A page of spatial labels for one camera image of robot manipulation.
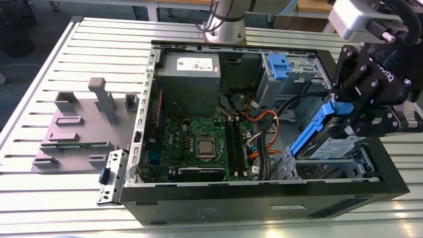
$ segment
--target metal table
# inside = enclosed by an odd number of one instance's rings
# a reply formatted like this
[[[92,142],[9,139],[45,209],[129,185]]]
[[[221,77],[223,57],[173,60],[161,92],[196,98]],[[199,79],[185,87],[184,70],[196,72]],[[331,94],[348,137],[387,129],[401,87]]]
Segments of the metal table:
[[[0,236],[77,237],[421,237],[423,135],[384,138],[411,193],[331,219],[143,227],[123,207],[96,207],[92,174],[31,175],[33,156],[56,111],[57,91],[88,92],[91,77],[104,77],[113,97],[140,92],[149,41],[201,41],[191,24],[85,18],[71,22],[0,134]],[[344,41],[333,34],[247,29],[248,45],[329,50]]]

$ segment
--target ram slot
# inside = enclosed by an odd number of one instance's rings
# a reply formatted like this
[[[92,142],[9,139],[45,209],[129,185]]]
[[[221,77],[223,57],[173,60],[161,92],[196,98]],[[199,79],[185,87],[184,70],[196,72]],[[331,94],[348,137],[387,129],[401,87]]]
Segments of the ram slot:
[[[233,139],[233,150],[235,150],[235,158],[236,158],[236,167],[239,176],[245,176],[245,163],[244,163],[244,155],[243,155],[243,142],[241,142],[241,134],[239,131],[239,123],[232,123],[232,139]]]
[[[229,175],[235,175],[236,172],[236,159],[235,159],[235,150],[233,150],[233,136],[232,136],[232,122],[225,121],[224,123],[224,135],[225,135],[225,149],[227,149],[227,160],[229,167]]]

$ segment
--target motherboard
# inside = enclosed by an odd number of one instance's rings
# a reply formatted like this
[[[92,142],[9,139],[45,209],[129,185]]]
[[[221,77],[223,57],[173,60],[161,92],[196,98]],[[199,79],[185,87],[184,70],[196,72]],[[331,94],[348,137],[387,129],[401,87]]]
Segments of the motherboard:
[[[161,151],[148,151],[149,182],[247,181],[247,121],[232,119],[168,118]]]

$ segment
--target green circuit board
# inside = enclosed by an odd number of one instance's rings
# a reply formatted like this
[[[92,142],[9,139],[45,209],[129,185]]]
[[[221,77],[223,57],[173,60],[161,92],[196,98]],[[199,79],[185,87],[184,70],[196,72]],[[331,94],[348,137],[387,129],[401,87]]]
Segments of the green circuit board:
[[[225,120],[224,119],[183,119],[168,118],[164,129],[164,142],[161,154],[149,154],[149,158],[156,163],[157,168],[153,171],[155,182],[167,182],[167,175],[169,173],[167,168],[177,169],[183,167],[205,167],[205,168],[224,168],[225,181],[245,181],[253,179],[253,174],[248,169],[245,148],[236,148],[241,150],[241,158],[244,160],[245,173],[237,174],[229,172],[229,160],[225,140]],[[245,144],[245,135],[251,133],[251,125],[245,121],[240,121],[239,132],[241,144]],[[209,161],[197,158],[197,139],[211,138],[215,141],[215,158]]]

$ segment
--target power supply label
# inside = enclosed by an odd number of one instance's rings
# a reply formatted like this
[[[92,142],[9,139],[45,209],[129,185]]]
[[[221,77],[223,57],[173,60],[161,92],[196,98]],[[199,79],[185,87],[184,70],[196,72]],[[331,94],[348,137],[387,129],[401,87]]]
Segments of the power supply label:
[[[212,71],[211,58],[184,58],[177,59],[176,70],[185,71]]]
[[[363,139],[364,137],[357,137],[355,135],[349,136],[347,139],[328,138],[325,142],[321,144],[320,148],[309,156],[309,158],[311,159],[339,159],[355,147],[355,142]]]

